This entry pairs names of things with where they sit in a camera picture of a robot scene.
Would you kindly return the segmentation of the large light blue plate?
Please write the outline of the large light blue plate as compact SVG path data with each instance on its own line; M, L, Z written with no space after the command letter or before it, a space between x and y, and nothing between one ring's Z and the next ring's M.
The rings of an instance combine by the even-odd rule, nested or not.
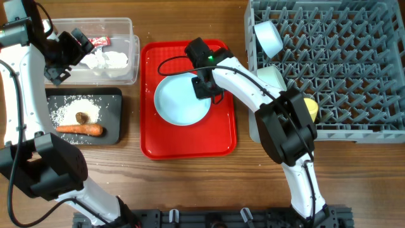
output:
M202 120L211 107L209 98L196 96L193 73L165 77L154 93L154 106L159 116L177 126L193 125Z

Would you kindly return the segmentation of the pile of rice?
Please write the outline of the pile of rice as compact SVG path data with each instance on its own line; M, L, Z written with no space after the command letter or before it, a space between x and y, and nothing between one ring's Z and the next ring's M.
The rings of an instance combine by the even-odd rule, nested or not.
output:
M70 144L103 144L106 140L106 126L103 118L109 107L103 102L103 96L96 95L53 95L47 97L51 122L54 128L62 125L79 125L75 114L86 113L89 123L99 124L104 127L103 134L99 137L87 134L69 134L57 132L57 135Z

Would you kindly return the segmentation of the green bowl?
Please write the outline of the green bowl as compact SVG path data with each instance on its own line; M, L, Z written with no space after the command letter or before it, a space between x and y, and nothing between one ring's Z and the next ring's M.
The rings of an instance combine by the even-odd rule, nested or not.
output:
M273 87L277 87L283 91L287 90L287 86L282 74L273 65L258 69L257 76L259 79Z

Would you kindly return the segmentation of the brown food scrap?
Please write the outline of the brown food scrap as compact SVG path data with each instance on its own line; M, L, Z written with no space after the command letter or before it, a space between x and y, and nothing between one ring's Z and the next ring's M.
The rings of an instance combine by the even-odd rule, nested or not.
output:
M80 125L89 123L89 116L86 113L78 112L75 114L75 118Z

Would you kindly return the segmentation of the light blue bowl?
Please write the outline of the light blue bowl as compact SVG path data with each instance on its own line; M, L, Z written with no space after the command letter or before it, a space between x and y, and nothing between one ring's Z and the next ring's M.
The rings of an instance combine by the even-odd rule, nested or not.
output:
M283 49L281 36L271 21L256 24L254 31L267 57L273 58Z

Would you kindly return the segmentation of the orange carrot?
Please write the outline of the orange carrot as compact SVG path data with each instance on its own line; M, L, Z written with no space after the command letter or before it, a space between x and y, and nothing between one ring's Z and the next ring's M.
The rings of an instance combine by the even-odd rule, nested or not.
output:
M99 137L103 134L103 127L96 123L83 125L62 125L56 127L56 131L69 134L87 134L90 136Z

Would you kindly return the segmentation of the yellow plastic cup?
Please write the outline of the yellow plastic cup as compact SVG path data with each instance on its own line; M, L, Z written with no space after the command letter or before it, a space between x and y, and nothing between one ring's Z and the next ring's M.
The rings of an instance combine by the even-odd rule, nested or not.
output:
M311 98L304 98L304 102L309 111L312 121L315 122L319 110L318 103Z

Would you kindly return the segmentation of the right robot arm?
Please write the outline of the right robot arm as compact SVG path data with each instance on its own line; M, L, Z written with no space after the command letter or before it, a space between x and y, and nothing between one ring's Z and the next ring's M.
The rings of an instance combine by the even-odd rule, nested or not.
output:
M264 151L283 167L292 208L306 227L316 227L327 204L313 167L316 127L302 93L264 82L230 50L213 51L200 37L190 41L184 52L197 73L192 79L197 98L218 104L217 97L230 92L253 111Z

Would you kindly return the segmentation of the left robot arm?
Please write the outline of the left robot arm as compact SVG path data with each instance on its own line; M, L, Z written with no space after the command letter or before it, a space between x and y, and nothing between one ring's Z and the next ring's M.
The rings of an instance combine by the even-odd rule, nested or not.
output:
M119 197L89 177L83 154L56 135L49 116L45 81L62 83L93 44L79 29L53 39L53 30L43 26L45 9L33 0L5 1L3 7L1 77L7 122L1 173L9 181L11 221L21 226L13 209L13 190L18 188L30 198L69 205L94 226L140 227Z

